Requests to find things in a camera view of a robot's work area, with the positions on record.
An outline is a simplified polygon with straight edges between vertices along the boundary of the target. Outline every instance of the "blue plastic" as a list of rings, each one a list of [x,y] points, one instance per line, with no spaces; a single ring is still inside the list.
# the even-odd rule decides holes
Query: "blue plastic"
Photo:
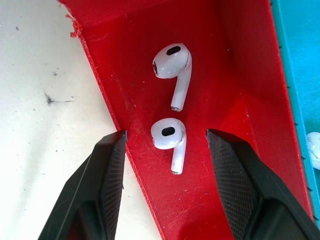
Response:
[[[320,0],[270,2],[313,218],[320,228],[320,171],[314,169],[306,135],[320,132]]]

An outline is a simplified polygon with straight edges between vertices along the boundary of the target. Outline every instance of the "red plastic holder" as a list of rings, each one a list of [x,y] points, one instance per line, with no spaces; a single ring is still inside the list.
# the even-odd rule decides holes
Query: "red plastic holder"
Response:
[[[61,0],[72,16],[127,154],[164,240],[231,240],[219,199],[207,129],[248,141],[305,211],[311,207],[267,0]],[[176,81],[159,79],[153,58],[184,43],[192,76],[181,112],[170,108]],[[181,175],[172,151],[153,146],[151,126],[186,126]]]

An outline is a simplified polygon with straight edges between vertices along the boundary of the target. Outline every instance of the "earbud stem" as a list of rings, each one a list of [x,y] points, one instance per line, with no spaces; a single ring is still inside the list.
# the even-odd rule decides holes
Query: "earbud stem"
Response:
[[[178,75],[173,98],[171,101],[171,109],[180,112],[184,108],[188,87],[192,72],[192,57],[189,55],[189,62],[186,69]]]
[[[187,135],[185,134],[182,141],[173,149],[171,171],[175,175],[180,175],[184,169],[186,146]]]

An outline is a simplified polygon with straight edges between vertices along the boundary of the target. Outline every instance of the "red plastic surface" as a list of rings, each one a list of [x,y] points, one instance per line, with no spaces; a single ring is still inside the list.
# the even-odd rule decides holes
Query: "red plastic surface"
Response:
[[[268,0],[61,2],[81,30],[117,129],[128,130],[127,154],[163,239],[233,239],[208,128],[250,142],[312,215]],[[152,66],[172,43],[184,43],[193,59],[182,112],[170,108],[176,81],[156,78]],[[172,151],[156,149],[150,133],[153,123],[169,117],[187,131],[178,176],[170,171]]]

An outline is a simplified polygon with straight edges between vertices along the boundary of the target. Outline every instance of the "white earbud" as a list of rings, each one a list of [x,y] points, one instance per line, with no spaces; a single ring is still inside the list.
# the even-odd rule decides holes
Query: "white earbud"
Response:
[[[166,46],[153,60],[153,70],[160,79],[178,77],[171,109],[180,112],[185,104],[192,71],[192,57],[183,43]]]
[[[182,121],[175,118],[164,118],[151,127],[153,144],[157,149],[173,149],[171,171],[175,175],[184,168],[187,134]]]
[[[320,170],[320,133],[310,132],[306,137],[312,166]]]

